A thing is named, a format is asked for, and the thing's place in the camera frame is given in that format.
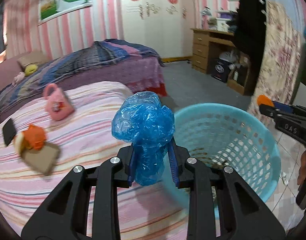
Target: pink striped bedsheet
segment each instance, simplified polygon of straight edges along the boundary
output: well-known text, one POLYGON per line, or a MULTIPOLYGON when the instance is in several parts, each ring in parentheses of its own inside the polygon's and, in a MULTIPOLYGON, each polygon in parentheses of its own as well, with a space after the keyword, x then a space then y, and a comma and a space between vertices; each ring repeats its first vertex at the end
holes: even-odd
MULTIPOLYGON (((76 108, 70 117, 55 122, 45 112, 45 100, 38 98, 11 117, 18 131, 30 123, 43 127, 48 141, 61 148, 61 155, 50 176, 33 171, 5 147, 0 125, 0 211, 20 235, 21 230, 47 195, 75 166, 100 165, 128 145, 111 135, 111 121, 124 100, 132 94, 117 82, 98 82, 68 90, 76 108)), ((91 193, 87 235, 92 235, 95 190, 91 193)), ((187 214, 165 193, 161 183, 118 189, 118 209, 122 239, 186 239, 187 214)))

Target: tiled floor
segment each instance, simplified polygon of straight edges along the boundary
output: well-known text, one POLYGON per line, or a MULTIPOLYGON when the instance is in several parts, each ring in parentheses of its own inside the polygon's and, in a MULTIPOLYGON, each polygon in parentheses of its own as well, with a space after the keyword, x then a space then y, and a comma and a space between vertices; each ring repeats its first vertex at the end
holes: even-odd
POLYGON ((286 134, 275 129, 275 124, 269 125, 280 150, 282 172, 286 173, 289 181, 285 185, 280 178, 273 195, 266 202, 267 206, 277 217, 285 230, 296 226, 304 216, 304 212, 296 204, 298 193, 297 177, 300 166, 300 157, 304 152, 304 146, 286 134))
POLYGON ((192 69, 186 61, 165 64, 163 68, 166 91, 164 104, 176 112, 199 103, 220 103, 247 110, 250 97, 242 96, 225 83, 192 69))

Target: gray carpet floor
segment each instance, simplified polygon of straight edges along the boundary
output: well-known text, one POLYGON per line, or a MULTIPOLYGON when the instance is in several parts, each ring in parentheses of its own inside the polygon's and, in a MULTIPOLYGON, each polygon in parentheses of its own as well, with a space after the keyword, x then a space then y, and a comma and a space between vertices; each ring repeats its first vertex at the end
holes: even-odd
POLYGON ((210 75, 195 69, 187 61, 165 64, 163 68, 168 97, 161 99, 172 111, 199 103, 220 103, 247 110, 250 97, 242 96, 210 75))

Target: light blue laundry basket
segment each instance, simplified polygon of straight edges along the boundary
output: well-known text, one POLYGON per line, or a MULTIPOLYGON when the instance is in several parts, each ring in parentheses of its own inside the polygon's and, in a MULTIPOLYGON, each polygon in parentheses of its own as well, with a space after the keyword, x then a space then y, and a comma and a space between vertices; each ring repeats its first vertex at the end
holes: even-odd
MULTIPOLYGON (((175 113, 174 138, 208 166, 233 167, 264 202, 273 194, 281 171, 279 150, 270 131, 247 112, 213 103, 186 107, 175 113)), ((164 163, 166 189, 188 208, 189 194, 174 186, 167 155, 164 163)))

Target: metal screw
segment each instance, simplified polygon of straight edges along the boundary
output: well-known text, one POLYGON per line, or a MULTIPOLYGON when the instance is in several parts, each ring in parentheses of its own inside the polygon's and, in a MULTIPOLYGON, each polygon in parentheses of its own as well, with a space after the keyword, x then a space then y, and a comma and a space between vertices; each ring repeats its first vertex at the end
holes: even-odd
POLYGON ((73 171, 74 171, 75 173, 79 173, 79 172, 81 172, 82 170, 83 170, 83 167, 80 166, 80 165, 75 166, 75 167, 73 168, 73 171))
POLYGON ((110 162, 113 164, 119 163, 120 162, 120 158, 119 157, 113 157, 110 159, 110 162))
POLYGON ((224 168, 224 171, 225 171, 226 173, 228 173, 228 174, 231 174, 231 173, 233 173, 234 169, 233 169, 231 166, 226 166, 226 167, 224 168))
POLYGON ((195 158, 193 158, 193 157, 189 157, 189 158, 187 159, 187 162, 188 162, 189 164, 195 164, 195 163, 197 162, 197 160, 196 160, 195 158))

